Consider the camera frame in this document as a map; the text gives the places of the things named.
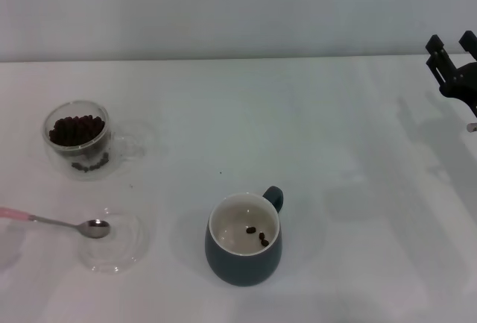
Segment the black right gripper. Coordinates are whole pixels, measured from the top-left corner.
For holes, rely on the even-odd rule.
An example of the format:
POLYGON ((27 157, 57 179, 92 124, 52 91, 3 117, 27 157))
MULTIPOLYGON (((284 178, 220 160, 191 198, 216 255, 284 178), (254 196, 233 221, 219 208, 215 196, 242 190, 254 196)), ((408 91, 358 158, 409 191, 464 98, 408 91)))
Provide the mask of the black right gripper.
MULTIPOLYGON (((477 60, 477 36, 472 31, 465 31, 458 42, 477 60)), ((456 68, 437 34, 431 36, 426 50, 429 53, 426 65, 440 84, 440 93, 462 101, 476 115, 476 62, 456 68)))

